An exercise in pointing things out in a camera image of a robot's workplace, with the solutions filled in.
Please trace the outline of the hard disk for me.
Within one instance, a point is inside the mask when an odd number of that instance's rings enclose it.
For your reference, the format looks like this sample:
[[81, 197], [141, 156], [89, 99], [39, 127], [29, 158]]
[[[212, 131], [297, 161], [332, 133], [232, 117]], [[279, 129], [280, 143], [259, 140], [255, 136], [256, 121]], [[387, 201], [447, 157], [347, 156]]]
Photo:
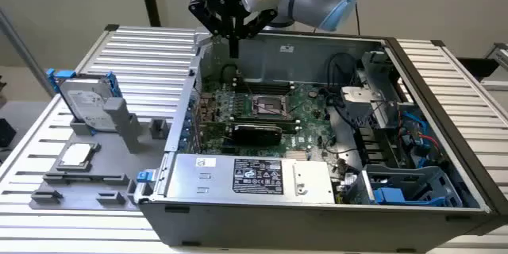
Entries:
[[113, 120], [103, 107], [109, 98], [123, 96], [115, 73], [85, 74], [51, 68], [47, 70], [47, 80], [77, 122], [84, 123], [93, 132], [113, 132]]

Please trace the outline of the RAM slot bank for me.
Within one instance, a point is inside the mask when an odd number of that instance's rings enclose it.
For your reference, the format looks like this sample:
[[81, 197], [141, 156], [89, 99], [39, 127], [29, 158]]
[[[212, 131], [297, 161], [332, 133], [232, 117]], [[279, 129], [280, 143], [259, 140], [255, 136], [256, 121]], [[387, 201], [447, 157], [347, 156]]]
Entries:
[[284, 95], [291, 91], [289, 83], [259, 83], [239, 81], [232, 88], [236, 93], [251, 93], [257, 95]]
[[232, 123], [265, 124], [265, 125], [297, 125], [297, 120], [287, 120], [283, 118], [260, 118], [260, 117], [235, 117]]

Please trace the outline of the CPU socket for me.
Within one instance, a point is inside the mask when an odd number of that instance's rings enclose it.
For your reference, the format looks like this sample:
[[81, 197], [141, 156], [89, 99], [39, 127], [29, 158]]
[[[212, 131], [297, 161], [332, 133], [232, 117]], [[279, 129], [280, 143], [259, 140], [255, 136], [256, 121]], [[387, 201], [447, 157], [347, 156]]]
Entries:
[[253, 95], [248, 103], [248, 115], [253, 117], [291, 118], [288, 97], [284, 95]]

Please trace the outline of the green motherboard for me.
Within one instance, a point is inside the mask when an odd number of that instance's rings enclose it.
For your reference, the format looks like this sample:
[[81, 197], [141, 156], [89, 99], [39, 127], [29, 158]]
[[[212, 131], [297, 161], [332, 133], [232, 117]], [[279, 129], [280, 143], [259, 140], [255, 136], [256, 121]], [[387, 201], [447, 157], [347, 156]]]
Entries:
[[199, 94], [197, 152], [208, 155], [265, 156], [304, 161], [327, 157], [327, 149], [335, 142], [333, 130], [328, 100], [324, 98], [323, 88], [315, 84], [285, 82], [291, 85], [291, 91], [284, 94], [289, 100], [291, 118], [283, 119], [297, 120], [297, 125], [260, 124], [283, 129], [279, 145], [239, 146], [233, 143], [233, 126], [248, 123], [232, 123], [231, 120], [235, 117], [253, 117], [248, 115], [248, 100], [256, 95], [233, 91], [239, 81], [233, 79], [229, 83], [208, 83], [205, 90]]

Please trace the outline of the black graphics card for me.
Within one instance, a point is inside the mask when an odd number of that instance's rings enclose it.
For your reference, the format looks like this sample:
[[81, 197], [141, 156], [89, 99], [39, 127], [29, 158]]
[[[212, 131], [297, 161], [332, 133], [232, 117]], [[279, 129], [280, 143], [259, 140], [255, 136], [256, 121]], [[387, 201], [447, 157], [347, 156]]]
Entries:
[[277, 126], [237, 124], [232, 128], [232, 141], [239, 146], [275, 146], [280, 144], [283, 129]]

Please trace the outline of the silver metal drive cage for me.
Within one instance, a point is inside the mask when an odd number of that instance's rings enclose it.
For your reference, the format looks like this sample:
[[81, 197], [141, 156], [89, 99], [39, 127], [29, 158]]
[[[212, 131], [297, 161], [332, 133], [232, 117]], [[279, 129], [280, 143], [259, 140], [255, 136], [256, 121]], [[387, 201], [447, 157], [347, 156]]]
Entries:
[[360, 127], [396, 128], [399, 113], [417, 107], [383, 52], [372, 51], [361, 56], [355, 82], [341, 88], [341, 96], [352, 121]]

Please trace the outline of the silver power supply unit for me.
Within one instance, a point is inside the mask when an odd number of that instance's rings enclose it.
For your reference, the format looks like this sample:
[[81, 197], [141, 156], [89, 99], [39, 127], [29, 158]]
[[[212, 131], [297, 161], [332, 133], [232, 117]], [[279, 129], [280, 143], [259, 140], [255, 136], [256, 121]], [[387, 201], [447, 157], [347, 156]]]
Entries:
[[335, 204], [328, 165], [259, 156], [179, 154], [164, 197], [241, 205]]

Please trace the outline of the grey parts rack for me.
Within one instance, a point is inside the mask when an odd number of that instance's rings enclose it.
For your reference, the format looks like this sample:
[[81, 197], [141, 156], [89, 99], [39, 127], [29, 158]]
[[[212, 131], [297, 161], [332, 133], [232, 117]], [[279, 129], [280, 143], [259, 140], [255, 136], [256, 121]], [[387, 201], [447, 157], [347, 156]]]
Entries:
[[[140, 122], [123, 98], [109, 98], [103, 110], [115, 124], [113, 132], [87, 135], [84, 125], [72, 124], [75, 133], [57, 156], [43, 182], [32, 192], [29, 207], [44, 210], [137, 211], [135, 199], [139, 172], [160, 166], [168, 138], [163, 118]], [[95, 144], [83, 165], [60, 165], [72, 143]]]

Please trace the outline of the silver CPU chip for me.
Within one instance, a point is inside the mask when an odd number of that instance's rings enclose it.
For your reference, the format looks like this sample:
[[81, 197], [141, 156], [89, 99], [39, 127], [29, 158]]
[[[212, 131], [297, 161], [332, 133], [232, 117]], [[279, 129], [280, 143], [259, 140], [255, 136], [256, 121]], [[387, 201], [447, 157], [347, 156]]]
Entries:
[[60, 158], [60, 165], [63, 166], [79, 166], [83, 165], [91, 158], [95, 152], [96, 146], [91, 143], [72, 143]]

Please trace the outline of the black box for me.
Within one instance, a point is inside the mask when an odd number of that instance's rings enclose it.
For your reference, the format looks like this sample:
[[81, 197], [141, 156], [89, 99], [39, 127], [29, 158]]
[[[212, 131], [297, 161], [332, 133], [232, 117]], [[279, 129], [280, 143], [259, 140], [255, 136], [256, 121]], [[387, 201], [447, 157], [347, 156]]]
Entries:
[[0, 118], [0, 148], [9, 146], [16, 136], [16, 130], [4, 118]]

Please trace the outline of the open grey PC case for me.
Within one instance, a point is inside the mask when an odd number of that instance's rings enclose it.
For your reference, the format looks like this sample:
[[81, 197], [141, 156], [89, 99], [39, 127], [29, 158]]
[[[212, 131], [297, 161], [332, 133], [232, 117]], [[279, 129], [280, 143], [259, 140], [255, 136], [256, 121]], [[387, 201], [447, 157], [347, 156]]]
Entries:
[[[388, 55], [416, 104], [399, 113], [396, 128], [357, 126], [341, 88], [355, 82], [367, 52]], [[169, 246], [424, 253], [461, 235], [484, 235], [508, 224], [508, 195], [487, 162], [508, 159], [508, 113], [447, 47], [429, 40], [264, 32], [228, 56], [227, 42], [195, 35], [191, 82], [168, 127], [153, 182], [135, 199]], [[175, 202], [164, 197], [173, 159], [197, 152], [199, 99], [208, 83], [233, 79], [305, 83], [323, 88], [333, 144], [325, 162], [335, 204], [241, 205]], [[439, 167], [463, 207], [357, 204], [351, 190], [367, 165]]]

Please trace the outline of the aluminium frame post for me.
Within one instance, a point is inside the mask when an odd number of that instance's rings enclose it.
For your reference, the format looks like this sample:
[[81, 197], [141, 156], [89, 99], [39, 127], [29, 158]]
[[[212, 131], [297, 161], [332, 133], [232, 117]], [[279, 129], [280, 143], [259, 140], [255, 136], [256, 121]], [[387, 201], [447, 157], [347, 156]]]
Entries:
[[20, 38], [19, 33], [1, 8], [0, 8], [0, 31], [5, 35], [12, 47], [15, 48], [21, 60], [24, 61], [24, 64], [28, 67], [32, 75], [35, 76], [35, 79], [39, 82], [41, 88], [44, 89], [48, 96], [52, 98], [56, 92], [53, 91], [53, 88], [47, 79], [45, 71], [40, 67], [35, 57], [32, 56], [32, 53], [28, 50], [28, 47], [24, 44], [23, 39]]

